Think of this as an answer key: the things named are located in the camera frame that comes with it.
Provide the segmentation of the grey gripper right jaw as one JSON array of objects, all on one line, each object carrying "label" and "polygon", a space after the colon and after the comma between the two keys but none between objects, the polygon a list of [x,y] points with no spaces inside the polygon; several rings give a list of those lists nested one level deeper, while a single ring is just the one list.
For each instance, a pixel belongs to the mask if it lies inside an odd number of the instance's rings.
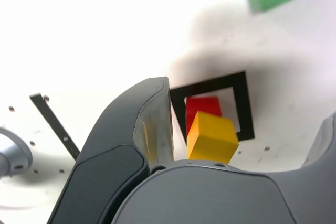
[{"label": "grey gripper right jaw", "polygon": [[138,185],[113,223],[335,223],[335,116],[322,122],[300,169],[180,163]]}]

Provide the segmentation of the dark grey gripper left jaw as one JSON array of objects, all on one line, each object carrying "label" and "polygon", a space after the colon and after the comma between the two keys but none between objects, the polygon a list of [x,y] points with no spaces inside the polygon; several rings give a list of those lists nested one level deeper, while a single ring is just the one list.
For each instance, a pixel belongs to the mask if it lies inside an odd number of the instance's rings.
[{"label": "dark grey gripper left jaw", "polygon": [[173,159],[169,80],[143,80],[101,113],[49,223],[110,223],[152,169]]}]

